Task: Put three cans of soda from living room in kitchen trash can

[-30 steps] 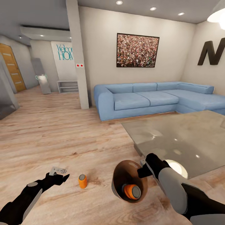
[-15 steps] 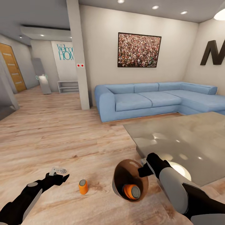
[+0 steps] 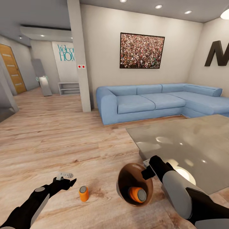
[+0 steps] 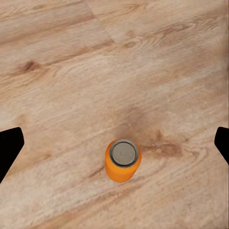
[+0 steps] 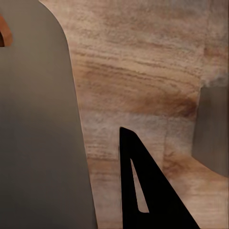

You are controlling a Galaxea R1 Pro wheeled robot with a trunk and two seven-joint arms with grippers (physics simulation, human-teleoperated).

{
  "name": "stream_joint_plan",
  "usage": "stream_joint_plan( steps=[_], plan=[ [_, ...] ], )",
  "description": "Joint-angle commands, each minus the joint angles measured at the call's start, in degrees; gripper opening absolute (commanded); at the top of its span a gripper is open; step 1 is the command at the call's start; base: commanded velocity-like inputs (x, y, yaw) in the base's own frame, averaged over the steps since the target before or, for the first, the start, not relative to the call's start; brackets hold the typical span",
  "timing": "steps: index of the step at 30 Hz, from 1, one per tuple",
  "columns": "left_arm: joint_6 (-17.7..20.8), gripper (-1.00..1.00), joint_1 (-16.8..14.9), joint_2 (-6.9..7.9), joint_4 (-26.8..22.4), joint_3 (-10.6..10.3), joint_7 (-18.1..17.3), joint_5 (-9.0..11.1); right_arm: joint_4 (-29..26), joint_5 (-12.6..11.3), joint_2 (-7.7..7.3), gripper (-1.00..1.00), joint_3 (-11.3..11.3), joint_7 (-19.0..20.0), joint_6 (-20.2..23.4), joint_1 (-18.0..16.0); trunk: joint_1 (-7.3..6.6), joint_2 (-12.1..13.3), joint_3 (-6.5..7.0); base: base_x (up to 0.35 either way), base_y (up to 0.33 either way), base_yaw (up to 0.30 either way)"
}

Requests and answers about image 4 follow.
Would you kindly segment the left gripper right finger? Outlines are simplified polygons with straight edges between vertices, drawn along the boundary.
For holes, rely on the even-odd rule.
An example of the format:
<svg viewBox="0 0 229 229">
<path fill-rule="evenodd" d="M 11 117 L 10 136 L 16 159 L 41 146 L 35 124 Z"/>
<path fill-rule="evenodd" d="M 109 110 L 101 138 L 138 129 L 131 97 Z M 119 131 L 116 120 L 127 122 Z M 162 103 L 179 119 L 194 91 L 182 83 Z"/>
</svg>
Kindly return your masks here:
<svg viewBox="0 0 229 229">
<path fill-rule="evenodd" d="M 219 127 L 216 132 L 214 143 L 229 164 L 229 129 Z"/>
</svg>

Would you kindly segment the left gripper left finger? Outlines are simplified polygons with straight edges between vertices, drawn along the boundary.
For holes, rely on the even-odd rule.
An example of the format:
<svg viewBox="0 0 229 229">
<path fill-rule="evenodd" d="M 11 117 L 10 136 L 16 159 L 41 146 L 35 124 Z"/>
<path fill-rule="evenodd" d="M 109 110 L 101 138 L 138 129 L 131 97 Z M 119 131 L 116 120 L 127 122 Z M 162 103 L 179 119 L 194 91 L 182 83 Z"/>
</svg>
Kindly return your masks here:
<svg viewBox="0 0 229 229">
<path fill-rule="evenodd" d="M 24 146 L 20 127 L 0 132 L 0 183 Z"/>
</svg>

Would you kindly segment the can of soda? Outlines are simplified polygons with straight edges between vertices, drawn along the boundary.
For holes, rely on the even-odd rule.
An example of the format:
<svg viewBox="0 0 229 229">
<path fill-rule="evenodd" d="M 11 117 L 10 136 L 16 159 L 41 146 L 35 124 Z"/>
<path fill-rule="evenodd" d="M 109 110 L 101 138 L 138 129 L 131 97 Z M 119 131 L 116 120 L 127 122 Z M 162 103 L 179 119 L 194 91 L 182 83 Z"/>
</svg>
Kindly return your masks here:
<svg viewBox="0 0 229 229">
<path fill-rule="evenodd" d="M 114 140 L 106 149 L 105 171 L 108 177 L 119 183 L 129 181 L 142 161 L 140 148 L 129 139 Z"/>
</svg>

